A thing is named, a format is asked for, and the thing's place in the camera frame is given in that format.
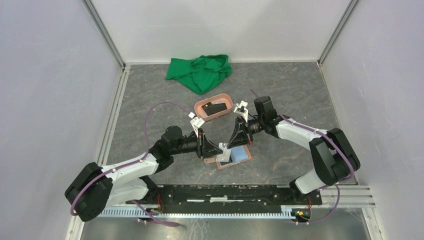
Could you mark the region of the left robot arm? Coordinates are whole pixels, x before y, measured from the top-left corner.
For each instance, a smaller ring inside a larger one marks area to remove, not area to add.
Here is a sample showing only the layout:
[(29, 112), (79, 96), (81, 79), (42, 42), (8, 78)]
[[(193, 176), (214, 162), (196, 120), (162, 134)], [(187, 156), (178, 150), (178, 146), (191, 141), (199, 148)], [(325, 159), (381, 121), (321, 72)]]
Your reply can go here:
[(157, 190), (146, 183), (146, 177), (168, 168), (175, 155), (186, 153), (208, 159), (222, 154), (223, 150), (209, 141), (201, 128), (183, 135), (181, 128), (173, 125), (148, 151), (137, 157), (106, 166), (88, 163), (64, 193), (71, 215), (88, 222), (112, 205), (132, 200), (153, 203)]

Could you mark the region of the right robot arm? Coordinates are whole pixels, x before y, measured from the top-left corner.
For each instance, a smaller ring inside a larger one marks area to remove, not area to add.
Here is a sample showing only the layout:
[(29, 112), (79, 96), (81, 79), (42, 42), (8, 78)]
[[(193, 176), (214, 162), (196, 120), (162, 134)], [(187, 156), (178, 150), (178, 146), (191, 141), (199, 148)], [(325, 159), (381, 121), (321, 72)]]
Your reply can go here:
[(269, 96), (254, 100), (256, 114), (249, 119), (247, 102), (236, 104), (234, 131), (228, 149), (251, 144), (253, 136), (265, 132), (277, 139), (295, 143), (311, 154), (313, 169), (289, 183), (289, 199), (302, 204), (309, 193), (335, 186), (354, 177), (361, 163), (345, 133), (339, 128), (313, 128), (279, 114)]

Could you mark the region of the brown leather card holder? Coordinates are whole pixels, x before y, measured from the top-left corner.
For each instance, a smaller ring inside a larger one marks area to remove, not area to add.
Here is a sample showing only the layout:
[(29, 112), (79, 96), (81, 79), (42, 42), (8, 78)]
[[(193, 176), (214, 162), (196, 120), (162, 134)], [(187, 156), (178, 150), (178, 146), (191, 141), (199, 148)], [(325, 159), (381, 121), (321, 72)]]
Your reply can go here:
[(219, 170), (222, 170), (222, 169), (232, 167), (236, 164), (239, 164), (251, 159), (252, 159), (252, 155), (248, 149), (248, 146), (242, 145), (242, 146), (231, 148), (229, 162), (216, 162), (216, 156), (213, 156), (211, 158), (206, 158), (203, 160), (203, 162), (205, 164), (216, 163), (217, 168)]

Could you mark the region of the pink oval tray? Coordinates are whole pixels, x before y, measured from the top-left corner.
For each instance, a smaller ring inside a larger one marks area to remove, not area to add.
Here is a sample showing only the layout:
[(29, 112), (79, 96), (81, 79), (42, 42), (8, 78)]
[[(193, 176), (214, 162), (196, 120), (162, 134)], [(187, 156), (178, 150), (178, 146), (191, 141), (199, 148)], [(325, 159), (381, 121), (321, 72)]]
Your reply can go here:
[(230, 96), (226, 93), (221, 93), (198, 101), (193, 108), (195, 113), (207, 122), (229, 114), (232, 107), (233, 101)]

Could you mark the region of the white magstripe card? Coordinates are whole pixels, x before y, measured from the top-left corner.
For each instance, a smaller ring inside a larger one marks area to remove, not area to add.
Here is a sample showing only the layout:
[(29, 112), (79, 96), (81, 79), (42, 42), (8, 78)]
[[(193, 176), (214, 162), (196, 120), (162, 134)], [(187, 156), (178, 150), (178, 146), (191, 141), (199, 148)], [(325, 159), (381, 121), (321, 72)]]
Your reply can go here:
[(219, 143), (218, 147), (222, 150), (222, 153), (216, 156), (216, 162), (228, 163), (230, 161), (231, 149), (228, 149), (227, 145), (228, 144), (224, 142)]

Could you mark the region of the black card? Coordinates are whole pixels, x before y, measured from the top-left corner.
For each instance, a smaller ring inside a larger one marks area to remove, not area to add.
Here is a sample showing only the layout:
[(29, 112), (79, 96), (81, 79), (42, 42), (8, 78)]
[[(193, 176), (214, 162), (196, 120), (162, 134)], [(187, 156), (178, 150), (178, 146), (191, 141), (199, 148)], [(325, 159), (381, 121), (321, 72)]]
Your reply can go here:
[(221, 102), (221, 103), (208, 102), (202, 105), (201, 107), (207, 116), (212, 116), (220, 112), (226, 111), (228, 109), (227, 105), (224, 102)]

